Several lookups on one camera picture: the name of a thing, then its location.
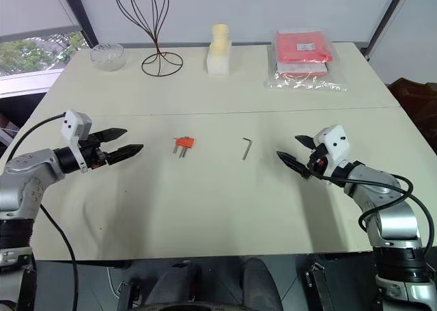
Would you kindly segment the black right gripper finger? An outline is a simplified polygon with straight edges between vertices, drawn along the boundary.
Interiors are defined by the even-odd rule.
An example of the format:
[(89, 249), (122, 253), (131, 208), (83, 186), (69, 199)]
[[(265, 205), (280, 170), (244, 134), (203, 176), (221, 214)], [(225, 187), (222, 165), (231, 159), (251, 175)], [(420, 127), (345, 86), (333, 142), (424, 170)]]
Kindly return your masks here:
[(288, 168), (298, 173), (302, 178), (308, 179), (311, 177), (311, 172), (308, 170), (308, 168), (304, 164), (297, 161), (297, 159), (292, 155), (286, 152), (277, 151), (277, 156)]
[(312, 137), (307, 135), (296, 135), (294, 138), (299, 141), (304, 147), (310, 150), (316, 149), (316, 144)]

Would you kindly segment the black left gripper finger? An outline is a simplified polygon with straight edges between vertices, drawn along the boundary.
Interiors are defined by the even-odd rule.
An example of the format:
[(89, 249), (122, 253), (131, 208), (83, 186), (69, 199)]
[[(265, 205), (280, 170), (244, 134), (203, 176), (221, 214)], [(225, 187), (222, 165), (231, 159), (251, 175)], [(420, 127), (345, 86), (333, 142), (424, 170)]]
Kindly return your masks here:
[(123, 134), (127, 133), (126, 129), (121, 128), (109, 128), (96, 133), (96, 139), (99, 142), (109, 142), (118, 139)]
[(116, 151), (110, 153), (107, 152), (106, 162), (108, 165), (113, 165), (121, 161), (124, 161), (126, 159), (129, 159), (135, 156), (136, 154), (138, 154), (143, 149), (143, 147), (144, 147), (143, 144), (129, 144), (121, 148), (118, 148)]

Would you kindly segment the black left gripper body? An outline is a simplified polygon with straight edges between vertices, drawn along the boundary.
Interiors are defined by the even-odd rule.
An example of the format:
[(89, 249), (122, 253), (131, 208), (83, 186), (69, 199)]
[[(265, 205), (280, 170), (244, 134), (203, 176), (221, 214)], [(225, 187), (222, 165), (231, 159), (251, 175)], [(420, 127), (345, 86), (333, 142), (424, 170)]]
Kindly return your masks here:
[(79, 141), (79, 150), (89, 169), (94, 170), (107, 164), (106, 154), (100, 149), (103, 142), (105, 139), (102, 133), (89, 134), (87, 139)]

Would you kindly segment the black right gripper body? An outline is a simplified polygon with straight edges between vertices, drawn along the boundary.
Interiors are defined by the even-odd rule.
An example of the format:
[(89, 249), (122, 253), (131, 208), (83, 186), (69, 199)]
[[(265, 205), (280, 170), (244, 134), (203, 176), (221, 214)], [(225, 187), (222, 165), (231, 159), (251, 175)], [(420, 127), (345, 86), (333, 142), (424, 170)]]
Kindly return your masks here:
[(317, 146), (309, 156), (307, 168), (312, 176), (321, 178), (327, 168), (327, 149), (324, 144)]

